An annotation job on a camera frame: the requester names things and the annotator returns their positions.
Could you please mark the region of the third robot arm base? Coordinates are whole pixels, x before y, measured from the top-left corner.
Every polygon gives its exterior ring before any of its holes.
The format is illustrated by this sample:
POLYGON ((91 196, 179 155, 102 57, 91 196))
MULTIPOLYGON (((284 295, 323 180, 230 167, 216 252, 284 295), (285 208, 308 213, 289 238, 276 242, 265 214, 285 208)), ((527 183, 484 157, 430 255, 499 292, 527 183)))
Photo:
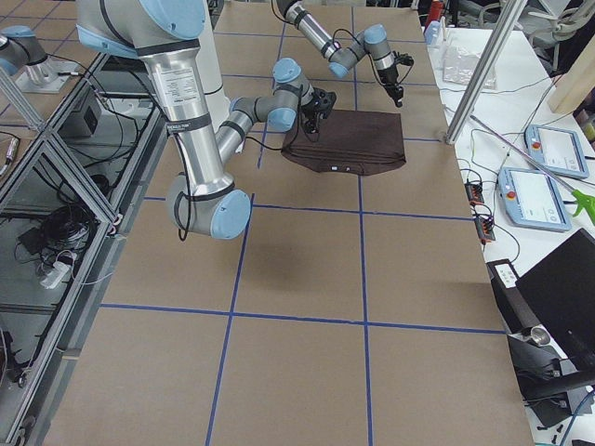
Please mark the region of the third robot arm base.
POLYGON ((21 72, 15 84, 22 92, 58 94, 69 79, 80 76, 77 66, 52 59, 28 26, 1 30, 1 68, 9 76, 21 72))

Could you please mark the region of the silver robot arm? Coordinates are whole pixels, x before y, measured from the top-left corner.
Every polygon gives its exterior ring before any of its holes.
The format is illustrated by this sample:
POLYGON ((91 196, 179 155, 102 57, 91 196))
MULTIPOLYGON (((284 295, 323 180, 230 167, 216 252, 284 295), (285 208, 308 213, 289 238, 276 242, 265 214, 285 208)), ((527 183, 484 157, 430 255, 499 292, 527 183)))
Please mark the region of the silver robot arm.
POLYGON ((314 87, 290 58, 277 61, 268 97, 238 98, 214 127, 197 62, 209 22, 202 1, 79 1, 80 42, 98 52, 141 60, 166 128, 178 144, 184 170, 166 204, 180 238, 190 232, 229 240, 240 235, 251 202, 224 169, 256 123, 287 132, 301 117, 313 119, 332 95, 314 87))
POLYGON ((395 106, 403 106, 403 87, 397 66, 412 65, 407 55, 393 51, 382 24, 375 24, 353 34, 337 29, 333 34, 313 17, 301 1, 275 1, 282 21, 293 25, 328 61, 328 68, 337 78, 344 78, 362 59, 369 58, 376 71, 377 82, 384 88, 395 106))

